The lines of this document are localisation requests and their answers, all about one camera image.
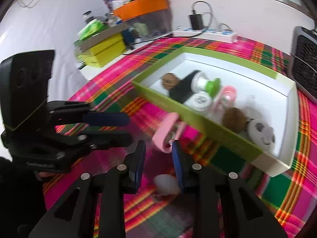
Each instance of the yellow box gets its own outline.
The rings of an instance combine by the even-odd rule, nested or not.
[[[115,34],[80,54],[86,65],[102,68],[126,49],[121,33]]]

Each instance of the plaid fabric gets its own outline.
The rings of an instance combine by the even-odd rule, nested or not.
[[[130,115],[128,129],[135,140],[147,142],[144,174],[137,195],[125,195],[126,236],[135,237],[191,237],[193,201],[185,196],[170,196],[158,201],[154,198],[153,177],[173,174],[170,154],[157,152],[151,138],[166,112],[150,104],[135,92],[130,80],[149,65],[181,46],[199,47],[236,55],[284,73],[288,55],[267,45],[239,38],[237,43],[225,44],[202,39],[169,38],[149,45],[137,54],[126,56],[96,76],[79,90],[73,101],[93,103],[99,111],[123,111]],[[206,136],[187,127],[180,140],[183,149],[195,161],[222,173],[236,172],[268,206],[289,237],[303,227],[317,204],[317,107],[298,92],[300,121],[297,148],[292,168],[274,178],[246,163],[231,151]],[[75,134],[85,124],[59,126],[58,131]],[[129,148],[94,151],[79,159],[69,174],[58,174],[43,187],[47,208],[83,173],[93,175],[107,172],[121,163]],[[99,208],[96,215],[95,237],[98,236]]]

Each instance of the screw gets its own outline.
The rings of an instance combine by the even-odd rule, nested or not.
[[[237,178],[238,178],[238,175],[237,175],[236,173],[234,173],[234,172],[231,172],[231,173],[229,173],[229,177],[230,177],[231,179],[237,179]]]
[[[200,164],[193,164],[191,167],[193,169],[195,169],[195,170],[200,170],[201,169],[201,165]]]
[[[56,154],[56,159],[60,159],[60,158],[63,158],[65,156],[65,152],[63,151],[60,151]]]
[[[85,140],[87,138],[87,135],[83,134],[77,137],[78,140]]]
[[[126,165],[125,165],[125,164],[118,165],[118,166],[117,166],[117,169],[118,169],[119,171],[126,170]]]
[[[83,173],[83,174],[81,174],[81,176],[80,176],[80,178],[81,178],[82,180],[87,180],[89,177],[90,177],[90,174],[89,174],[89,173]]]

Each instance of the pink toy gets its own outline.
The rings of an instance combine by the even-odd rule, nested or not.
[[[214,111],[217,111],[220,105],[223,107],[233,107],[236,98],[237,90],[232,86],[225,86],[215,103]]]
[[[152,141],[164,153],[172,152],[172,142],[178,140],[186,127],[186,122],[179,121],[178,113],[169,113],[153,135]]]

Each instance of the brown ball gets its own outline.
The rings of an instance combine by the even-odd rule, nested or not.
[[[180,82],[180,79],[177,78],[173,73],[166,73],[162,77],[162,86],[166,90],[170,90],[175,87]]]
[[[244,113],[236,107],[228,108],[222,117],[222,125],[235,133],[243,131],[247,121]]]

